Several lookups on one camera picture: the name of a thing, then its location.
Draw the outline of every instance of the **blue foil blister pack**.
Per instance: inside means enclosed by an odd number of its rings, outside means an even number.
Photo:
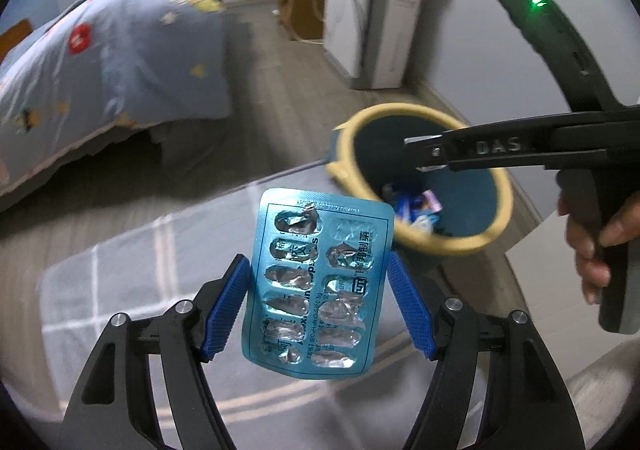
[[[296,378],[371,366],[394,210],[382,202],[274,188],[260,201],[242,353]]]

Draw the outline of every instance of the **finger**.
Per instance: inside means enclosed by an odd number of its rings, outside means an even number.
[[[566,220],[566,243],[584,258],[593,258],[596,245],[588,231],[569,216]]]
[[[558,198],[558,215],[563,216],[569,213],[569,207],[566,204],[566,199],[562,194]]]
[[[640,236],[640,191],[632,194],[600,233],[602,246],[615,246]]]
[[[587,304],[593,305],[599,302],[600,288],[594,286],[591,282],[582,281],[582,295]]]
[[[595,258],[584,258],[579,253],[575,254],[575,270],[583,280],[597,287],[607,287],[611,280],[609,267]]]

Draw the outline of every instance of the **bed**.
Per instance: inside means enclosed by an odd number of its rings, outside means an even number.
[[[228,116],[225,26],[220,0],[78,0],[18,44],[0,65],[0,211],[137,130],[163,142]]]

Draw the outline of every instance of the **yellow rim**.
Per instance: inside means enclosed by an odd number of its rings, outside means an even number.
[[[451,130],[464,128],[466,125],[455,118],[416,104],[380,104],[361,110],[347,122],[338,126],[340,130],[336,145],[337,160],[327,165],[329,174],[354,197],[380,201],[380,198],[369,187],[356,164],[353,140],[356,133],[367,123],[397,115],[418,116],[444,126]],[[434,255],[466,255],[483,249],[495,240],[507,227],[513,210],[513,193],[507,172],[503,168],[489,169],[495,181],[497,191],[497,209],[494,221],[481,234],[469,237],[444,237],[438,234],[425,235],[416,228],[396,219],[396,239],[415,250],[433,253]]]

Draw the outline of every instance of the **gray rug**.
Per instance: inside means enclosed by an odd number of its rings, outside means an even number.
[[[236,253],[250,256],[260,196],[277,187],[340,193],[318,162],[159,218],[46,271],[40,284],[42,335],[61,410],[109,318],[119,311],[133,319],[161,314],[181,298],[192,298],[207,280],[222,276]],[[434,363],[411,344],[388,284],[374,364],[351,380],[296,380],[251,364],[240,348],[242,315],[225,351],[204,366],[239,450],[402,448]],[[181,448],[159,356],[150,364],[165,442]],[[485,383],[478,370],[460,448],[475,441]]]

